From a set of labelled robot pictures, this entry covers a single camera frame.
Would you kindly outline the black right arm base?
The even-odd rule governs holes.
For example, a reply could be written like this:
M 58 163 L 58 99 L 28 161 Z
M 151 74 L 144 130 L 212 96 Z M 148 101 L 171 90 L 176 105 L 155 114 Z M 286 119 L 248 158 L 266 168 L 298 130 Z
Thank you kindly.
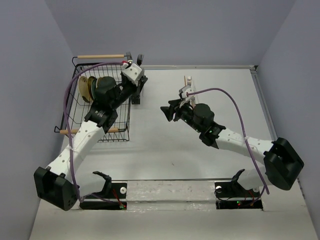
M 215 182 L 214 187 L 217 210 L 263 209 L 260 191 L 246 190 L 229 181 Z

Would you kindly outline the all silver fork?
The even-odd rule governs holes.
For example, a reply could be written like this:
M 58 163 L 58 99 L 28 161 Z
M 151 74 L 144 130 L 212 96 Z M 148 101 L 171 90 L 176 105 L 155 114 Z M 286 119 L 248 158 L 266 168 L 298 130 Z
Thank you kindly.
M 132 54 L 131 54 L 130 51 L 126 52 L 125 56 L 126 56 L 126 59 L 127 59 L 128 62 L 132 62 L 133 61 L 133 57 L 132 57 Z

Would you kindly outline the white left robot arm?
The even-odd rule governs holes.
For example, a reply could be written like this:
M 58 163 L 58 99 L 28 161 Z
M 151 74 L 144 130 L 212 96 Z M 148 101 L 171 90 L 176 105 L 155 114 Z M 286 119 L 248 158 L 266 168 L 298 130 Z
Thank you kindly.
M 79 130 L 69 144 L 47 167 L 34 172 L 37 195 L 54 206 L 68 211 L 77 201 L 89 195 L 104 198 L 112 191 L 112 178 L 98 170 L 84 178 L 76 178 L 76 171 L 93 146 L 108 133 L 115 123 L 117 108 L 132 95 L 142 91 L 148 78 L 142 76 L 137 84 L 122 76 L 117 84 L 112 77 L 104 77 L 95 90 L 95 100 L 84 117 Z

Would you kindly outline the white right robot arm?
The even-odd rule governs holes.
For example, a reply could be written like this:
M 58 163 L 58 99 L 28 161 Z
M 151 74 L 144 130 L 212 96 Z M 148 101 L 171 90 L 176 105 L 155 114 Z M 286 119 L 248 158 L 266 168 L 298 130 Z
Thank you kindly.
M 191 106 L 180 99 L 160 107 L 169 122 L 182 120 L 199 133 L 208 147 L 226 150 L 251 158 L 254 168 L 241 169 L 233 177 L 230 190 L 242 196 L 248 190 L 275 186 L 288 191 L 305 166 L 293 146 L 285 138 L 275 141 L 244 137 L 215 122 L 215 114 L 205 103 Z

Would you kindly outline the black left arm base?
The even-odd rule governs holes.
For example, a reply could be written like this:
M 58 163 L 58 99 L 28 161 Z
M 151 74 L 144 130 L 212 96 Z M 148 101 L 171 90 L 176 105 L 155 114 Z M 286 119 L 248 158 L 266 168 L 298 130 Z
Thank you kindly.
M 96 196 L 87 196 L 79 204 L 81 210 L 124 211 L 127 209 L 128 183 L 113 181 L 108 193 L 96 193 Z

